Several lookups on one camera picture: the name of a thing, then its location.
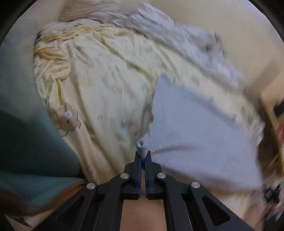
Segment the bolt head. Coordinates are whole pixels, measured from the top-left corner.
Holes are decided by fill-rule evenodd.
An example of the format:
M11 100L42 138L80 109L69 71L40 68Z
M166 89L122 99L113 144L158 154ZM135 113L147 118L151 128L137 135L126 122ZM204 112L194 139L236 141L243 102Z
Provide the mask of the bolt head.
M159 173L157 174L157 177L160 178L160 179L164 179L164 178L166 178L166 174L163 173L163 172L159 172Z
M122 174L120 175L120 178L121 178L121 179L128 179L128 178L129 178L129 175L128 175L127 173L122 173Z
M198 189L198 188L200 187L200 183L194 181L194 182L191 183L191 186L192 186L192 188L194 188L194 189Z
M94 189L96 187L96 184L95 183L88 183L87 184L87 189Z

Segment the pillow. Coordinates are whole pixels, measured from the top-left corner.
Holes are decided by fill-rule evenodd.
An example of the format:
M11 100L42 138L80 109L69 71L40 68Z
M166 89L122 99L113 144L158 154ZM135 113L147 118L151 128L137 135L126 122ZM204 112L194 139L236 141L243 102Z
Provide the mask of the pillow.
M117 12L120 0L69 0L61 15L61 21L86 18L92 12Z

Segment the bedsheet with cartoon print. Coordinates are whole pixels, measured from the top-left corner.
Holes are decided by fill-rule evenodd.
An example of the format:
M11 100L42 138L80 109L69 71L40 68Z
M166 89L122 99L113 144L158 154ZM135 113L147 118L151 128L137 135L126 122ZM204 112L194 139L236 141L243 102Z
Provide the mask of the bedsheet with cartoon print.
M135 142L152 121L162 73L211 98L236 120L260 120L241 93L229 92L177 52L129 29L86 19L60 22L41 32L35 48L40 96L88 181L109 181L133 161ZM238 200L249 201L251 194L241 193ZM218 198L243 217L249 203L240 208L233 197Z

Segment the gray blanket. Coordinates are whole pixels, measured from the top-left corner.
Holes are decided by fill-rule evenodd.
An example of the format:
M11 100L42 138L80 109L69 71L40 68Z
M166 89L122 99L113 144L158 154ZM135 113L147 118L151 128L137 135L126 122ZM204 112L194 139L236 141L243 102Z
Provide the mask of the gray blanket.
M158 79L152 106L153 122L137 143L145 157L178 180L199 181L226 191L256 190L262 176L254 147L243 124L234 121L188 89Z

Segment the brown fabric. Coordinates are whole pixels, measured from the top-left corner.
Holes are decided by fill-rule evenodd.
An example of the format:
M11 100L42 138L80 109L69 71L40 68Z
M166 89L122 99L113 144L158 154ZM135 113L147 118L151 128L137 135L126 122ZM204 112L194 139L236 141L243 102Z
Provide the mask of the brown fabric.
M6 191L0 191L0 210L9 216L35 216L39 213L60 207L71 196L77 193L85 183L85 181L82 181L70 186L58 194L50 203L36 211L28 211L18 196Z

